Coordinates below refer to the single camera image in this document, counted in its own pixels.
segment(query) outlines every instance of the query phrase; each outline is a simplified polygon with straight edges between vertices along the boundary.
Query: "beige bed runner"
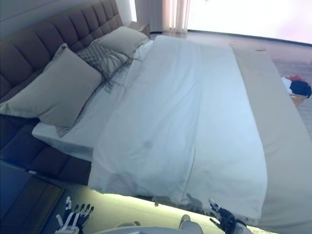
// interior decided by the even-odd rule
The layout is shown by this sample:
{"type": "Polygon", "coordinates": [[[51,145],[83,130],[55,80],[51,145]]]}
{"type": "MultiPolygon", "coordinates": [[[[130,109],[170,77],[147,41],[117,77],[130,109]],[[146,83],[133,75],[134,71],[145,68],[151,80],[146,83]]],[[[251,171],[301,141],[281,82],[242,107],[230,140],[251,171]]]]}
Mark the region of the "beige bed runner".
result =
{"type": "Polygon", "coordinates": [[[260,134],[268,188],[259,226],[281,234],[312,230],[312,142],[265,52],[233,49],[260,134]]]}

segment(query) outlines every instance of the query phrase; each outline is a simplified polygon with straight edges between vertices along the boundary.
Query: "pillowcase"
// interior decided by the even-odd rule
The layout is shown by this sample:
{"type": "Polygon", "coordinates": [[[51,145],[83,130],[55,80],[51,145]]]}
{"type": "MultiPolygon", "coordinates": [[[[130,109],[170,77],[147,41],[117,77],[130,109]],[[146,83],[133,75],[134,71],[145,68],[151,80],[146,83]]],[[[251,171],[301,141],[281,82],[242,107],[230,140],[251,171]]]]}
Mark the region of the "pillowcase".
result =
{"type": "Polygon", "coordinates": [[[147,43],[149,39],[139,31],[122,26],[95,41],[132,58],[136,49],[147,43]]]}
{"type": "Polygon", "coordinates": [[[101,74],[63,44],[41,75],[0,104],[0,113],[71,127],[100,83],[101,74]]]}
{"type": "Polygon", "coordinates": [[[112,77],[129,59],[127,56],[97,42],[79,51],[77,55],[103,75],[103,84],[105,84],[109,91],[113,87],[111,83],[112,77]]]}

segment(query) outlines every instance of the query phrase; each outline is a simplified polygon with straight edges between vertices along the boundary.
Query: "basket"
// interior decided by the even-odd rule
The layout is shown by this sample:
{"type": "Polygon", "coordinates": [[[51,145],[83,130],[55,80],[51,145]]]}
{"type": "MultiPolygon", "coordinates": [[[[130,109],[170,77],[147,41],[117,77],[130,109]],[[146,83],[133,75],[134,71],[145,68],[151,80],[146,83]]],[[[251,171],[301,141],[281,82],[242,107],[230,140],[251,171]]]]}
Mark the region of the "basket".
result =
{"type": "Polygon", "coordinates": [[[308,96],[299,95],[299,94],[289,94],[291,96],[294,105],[299,106],[308,96]]]}

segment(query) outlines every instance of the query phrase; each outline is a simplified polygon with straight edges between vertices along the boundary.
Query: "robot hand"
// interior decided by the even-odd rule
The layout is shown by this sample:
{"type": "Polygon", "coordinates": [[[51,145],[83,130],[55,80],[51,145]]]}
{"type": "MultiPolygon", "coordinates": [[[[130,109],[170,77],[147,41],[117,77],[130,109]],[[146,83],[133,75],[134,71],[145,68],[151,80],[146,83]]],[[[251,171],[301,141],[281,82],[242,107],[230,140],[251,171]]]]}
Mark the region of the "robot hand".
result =
{"type": "Polygon", "coordinates": [[[214,212],[217,213],[215,217],[219,223],[210,219],[219,229],[223,230],[225,234],[253,234],[246,225],[235,218],[235,216],[226,209],[219,207],[213,200],[209,199],[210,206],[214,212]]]}
{"type": "Polygon", "coordinates": [[[82,228],[89,220],[93,210],[94,207],[90,208],[90,204],[86,207],[85,204],[82,204],[80,209],[79,205],[76,205],[74,210],[72,210],[72,201],[68,196],[66,199],[66,208],[63,218],[61,218],[59,214],[56,216],[59,223],[59,229],[55,232],[55,234],[83,233],[82,228]]]}

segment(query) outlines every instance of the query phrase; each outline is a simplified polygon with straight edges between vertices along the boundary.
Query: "nightstand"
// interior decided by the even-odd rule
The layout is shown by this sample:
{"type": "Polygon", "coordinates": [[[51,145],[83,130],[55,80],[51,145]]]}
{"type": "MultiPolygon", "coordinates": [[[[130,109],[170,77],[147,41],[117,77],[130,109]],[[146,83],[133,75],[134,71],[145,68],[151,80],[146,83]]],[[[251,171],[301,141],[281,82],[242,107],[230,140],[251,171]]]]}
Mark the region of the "nightstand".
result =
{"type": "Polygon", "coordinates": [[[142,23],[142,22],[131,22],[127,25],[128,28],[132,28],[137,30],[141,33],[144,33],[149,39],[151,39],[151,32],[150,32],[150,24],[149,23],[142,23]]]}

